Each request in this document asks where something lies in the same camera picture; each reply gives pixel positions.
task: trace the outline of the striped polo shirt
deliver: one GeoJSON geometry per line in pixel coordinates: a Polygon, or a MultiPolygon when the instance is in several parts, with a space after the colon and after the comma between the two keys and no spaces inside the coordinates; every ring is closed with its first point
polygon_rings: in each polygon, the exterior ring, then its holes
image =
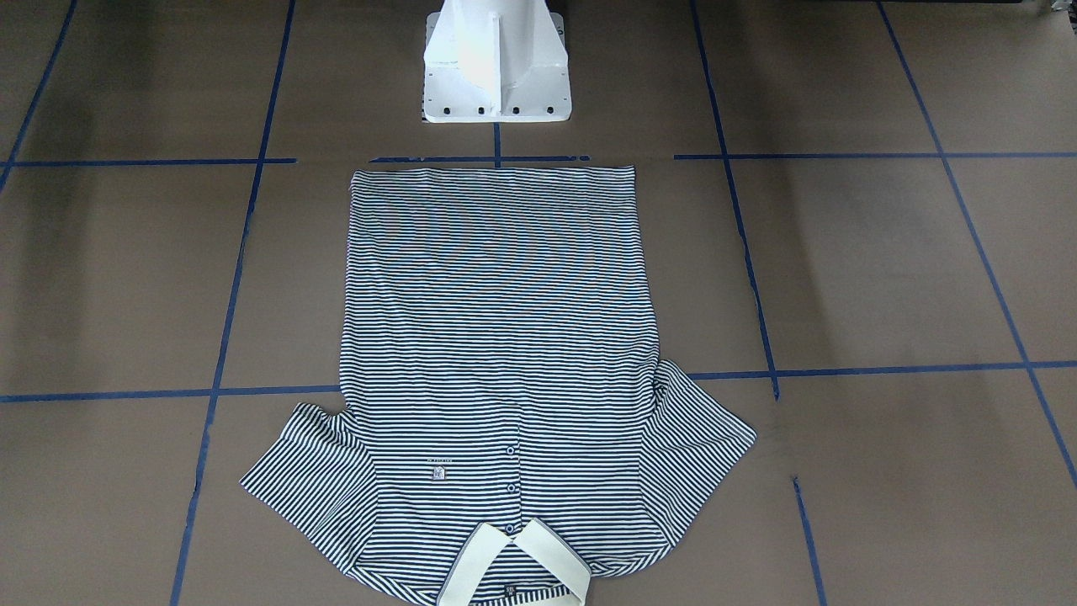
{"type": "Polygon", "coordinates": [[[401,600],[582,604],[755,440],[659,360],[632,167],[355,172],[345,301],[347,408],[241,484],[401,600]]]}

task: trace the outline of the striped fabric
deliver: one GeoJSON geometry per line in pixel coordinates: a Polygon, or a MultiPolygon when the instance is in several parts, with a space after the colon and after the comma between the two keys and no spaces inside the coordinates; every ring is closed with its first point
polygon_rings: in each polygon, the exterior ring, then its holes
{"type": "MultiPolygon", "coordinates": [[[[597,577],[648,566],[755,440],[658,358],[631,167],[356,172],[340,384],[241,483],[422,606],[484,522],[538,519],[597,577]]],[[[474,602],[565,593],[509,546],[474,602]]]]}

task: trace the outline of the short sleeve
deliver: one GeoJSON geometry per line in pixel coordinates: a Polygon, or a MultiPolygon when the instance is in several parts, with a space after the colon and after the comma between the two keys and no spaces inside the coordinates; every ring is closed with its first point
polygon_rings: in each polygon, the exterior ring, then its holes
{"type": "Polygon", "coordinates": [[[673,363],[659,363],[655,391],[655,411],[643,431],[640,489],[647,512],[676,546],[756,435],[673,363]]]}
{"type": "Polygon", "coordinates": [[[377,487],[369,454],[345,414],[300,404],[239,483],[348,573],[370,536],[377,487]]]}

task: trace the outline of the white metal base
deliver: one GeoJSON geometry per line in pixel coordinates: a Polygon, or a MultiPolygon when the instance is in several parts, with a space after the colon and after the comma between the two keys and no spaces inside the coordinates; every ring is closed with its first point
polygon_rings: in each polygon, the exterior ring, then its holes
{"type": "Polygon", "coordinates": [[[477,3],[446,0],[442,12],[426,18],[423,117],[433,123],[568,119],[572,95],[563,17],[549,13],[543,0],[487,0],[476,12],[477,3]],[[458,2],[470,4],[463,10],[453,6],[458,2]]]}

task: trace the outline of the floor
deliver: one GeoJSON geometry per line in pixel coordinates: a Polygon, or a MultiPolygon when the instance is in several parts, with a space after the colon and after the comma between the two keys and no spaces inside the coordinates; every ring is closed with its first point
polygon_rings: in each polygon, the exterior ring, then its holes
{"type": "Polygon", "coordinates": [[[438,4],[0,4],[0,602],[398,604],[237,485],[342,407],[351,171],[633,164],[759,442],[591,604],[1077,603],[1064,12],[572,0],[572,119],[499,127],[420,121],[438,4]]]}

